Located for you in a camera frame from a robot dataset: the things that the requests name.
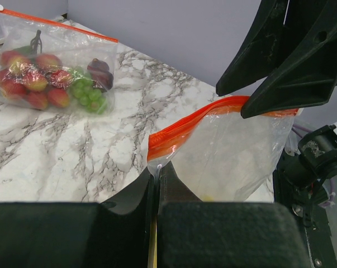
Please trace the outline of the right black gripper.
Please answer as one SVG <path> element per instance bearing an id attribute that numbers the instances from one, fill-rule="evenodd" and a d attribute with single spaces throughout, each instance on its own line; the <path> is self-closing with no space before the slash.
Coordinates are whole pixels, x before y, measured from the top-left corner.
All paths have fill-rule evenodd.
<path id="1" fill-rule="evenodd" d="M 272 72 L 278 51 L 280 67 Z M 265 77 L 241 109 L 242 117 L 328 103 L 337 86 L 337 1 L 261 1 L 216 94 L 231 94 Z"/>

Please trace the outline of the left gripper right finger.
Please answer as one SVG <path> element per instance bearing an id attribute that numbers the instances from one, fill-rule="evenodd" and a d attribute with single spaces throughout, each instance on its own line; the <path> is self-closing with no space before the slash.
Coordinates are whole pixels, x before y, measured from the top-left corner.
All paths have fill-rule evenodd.
<path id="1" fill-rule="evenodd" d="M 203 202 L 172 164 L 160 172 L 158 267 L 309 267 L 289 210 L 278 203 Z"/>

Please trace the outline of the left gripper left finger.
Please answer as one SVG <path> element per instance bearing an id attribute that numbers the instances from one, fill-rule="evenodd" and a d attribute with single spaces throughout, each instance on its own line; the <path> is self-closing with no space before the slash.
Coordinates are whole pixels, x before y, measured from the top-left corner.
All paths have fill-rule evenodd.
<path id="1" fill-rule="evenodd" d="M 0 267 L 147 267 L 154 179 L 102 203 L 0 203 Z"/>

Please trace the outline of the zip bag with yellow fruit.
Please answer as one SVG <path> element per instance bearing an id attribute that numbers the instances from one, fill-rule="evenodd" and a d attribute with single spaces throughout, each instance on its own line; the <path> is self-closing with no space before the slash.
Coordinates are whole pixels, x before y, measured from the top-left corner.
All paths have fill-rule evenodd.
<path id="1" fill-rule="evenodd" d="M 148 139 L 147 164 L 158 177 L 172 164 L 183 184 L 206 202 L 242 202 L 273 173 L 297 109 L 243 118 L 248 98 L 212 102 Z"/>

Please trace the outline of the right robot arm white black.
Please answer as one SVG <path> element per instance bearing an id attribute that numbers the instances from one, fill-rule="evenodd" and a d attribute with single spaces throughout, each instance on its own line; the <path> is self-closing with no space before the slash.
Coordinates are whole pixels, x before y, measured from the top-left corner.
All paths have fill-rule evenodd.
<path id="1" fill-rule="evenodd" d="M 225 96 L 261 85 L 244 118 L 326 104 L 337 86 L 337 1 L 261 1 L 238 53 L 216 84 Z M 337 126 L 307 131 L 298 153 L 284 152 L 273 172 L 274 200 L 293 215 L 313 267 L 337 267 L 326 180 L 337 176 Z"/>

